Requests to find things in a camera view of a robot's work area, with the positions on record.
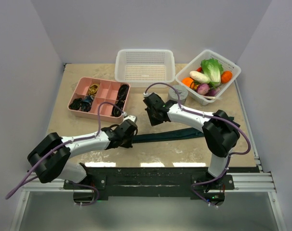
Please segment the dark green tie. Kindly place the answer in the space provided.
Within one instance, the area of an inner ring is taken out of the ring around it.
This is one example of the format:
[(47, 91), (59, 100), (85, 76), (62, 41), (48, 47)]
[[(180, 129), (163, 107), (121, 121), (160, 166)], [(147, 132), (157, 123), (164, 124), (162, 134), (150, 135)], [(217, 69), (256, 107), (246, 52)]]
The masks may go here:
[(138, 135), (137, 133), (135, 133), (132, 134), (132, 136), (129, 139), (129, 142), (133, 144), (159, 141), (177, 141), (201, 137), (204, 137), (204, 134), (200, 130), (197, 130), (195, 128), (183, 128), (167, 132), (149, 133), (142, 135)]

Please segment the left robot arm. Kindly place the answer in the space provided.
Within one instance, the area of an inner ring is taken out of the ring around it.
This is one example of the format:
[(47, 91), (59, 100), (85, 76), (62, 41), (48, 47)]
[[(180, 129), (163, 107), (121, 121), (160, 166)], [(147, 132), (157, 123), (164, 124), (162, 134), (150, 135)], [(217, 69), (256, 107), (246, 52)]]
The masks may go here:
[(137, 117), (130, 115), (114, 129), (101, 128), (97, 132), (75, 137), (61, 137), (56, 132), (50, 133), (28, 155), (31, 171), (36, 173), (41, 183), (62, 179), (86, 189), (92, 182), (92, 177), (86, 173), (86, 167), (68, 160), (92, 151), (132, 148), (133, 136), (137, 131), (136, 121)]

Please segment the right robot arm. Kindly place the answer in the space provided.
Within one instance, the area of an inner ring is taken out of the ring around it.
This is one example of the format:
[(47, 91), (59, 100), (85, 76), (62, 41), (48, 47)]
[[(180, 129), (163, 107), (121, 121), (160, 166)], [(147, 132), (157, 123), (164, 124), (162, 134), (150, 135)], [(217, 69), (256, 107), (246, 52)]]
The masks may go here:
[(212, 153), (206, 182), (210, 188), (218, 189), (224, 183), (223, 175), (227, 169), (228, 155), (240, 138), (239, 126), (222, 110), (216, 113), (198, 111), (178, 105), (173, 100), (164, 102), (156, 93), (144, 93), (143, 97), (152, 126), (175, 122), (203, 133), (208, 149)]

